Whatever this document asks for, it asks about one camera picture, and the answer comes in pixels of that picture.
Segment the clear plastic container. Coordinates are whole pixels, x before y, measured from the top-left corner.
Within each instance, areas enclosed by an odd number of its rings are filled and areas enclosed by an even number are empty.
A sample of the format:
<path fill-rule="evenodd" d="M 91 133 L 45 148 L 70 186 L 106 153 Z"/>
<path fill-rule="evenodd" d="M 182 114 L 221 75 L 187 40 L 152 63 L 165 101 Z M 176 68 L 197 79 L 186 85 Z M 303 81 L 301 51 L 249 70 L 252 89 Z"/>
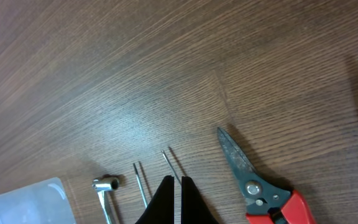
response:
<path fill-rule="evenodd" d="M 0 194 L 0 224 L 75 224 L 58 177 Z"/>

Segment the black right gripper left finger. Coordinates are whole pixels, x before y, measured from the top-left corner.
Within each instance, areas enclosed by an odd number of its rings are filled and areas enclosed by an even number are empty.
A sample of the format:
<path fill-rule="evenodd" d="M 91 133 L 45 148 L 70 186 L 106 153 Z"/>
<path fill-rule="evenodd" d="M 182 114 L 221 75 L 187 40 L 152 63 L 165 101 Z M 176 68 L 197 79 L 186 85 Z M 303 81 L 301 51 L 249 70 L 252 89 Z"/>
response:
<path fill-rule="evenodd" d="M 166 175 L 149 205 L 135 224 L 173 224 L 174 177 Z"/>

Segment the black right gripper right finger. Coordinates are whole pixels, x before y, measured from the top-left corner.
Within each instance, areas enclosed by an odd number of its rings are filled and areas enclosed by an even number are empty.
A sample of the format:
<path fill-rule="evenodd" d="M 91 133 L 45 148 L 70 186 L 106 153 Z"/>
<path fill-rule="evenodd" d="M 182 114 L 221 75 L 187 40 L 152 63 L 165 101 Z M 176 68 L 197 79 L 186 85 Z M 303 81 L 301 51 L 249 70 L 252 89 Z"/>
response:
<path fill-rule="evenodd" d="M 191 177 L 181 178 L 181 224 L 218 224 Z"/>

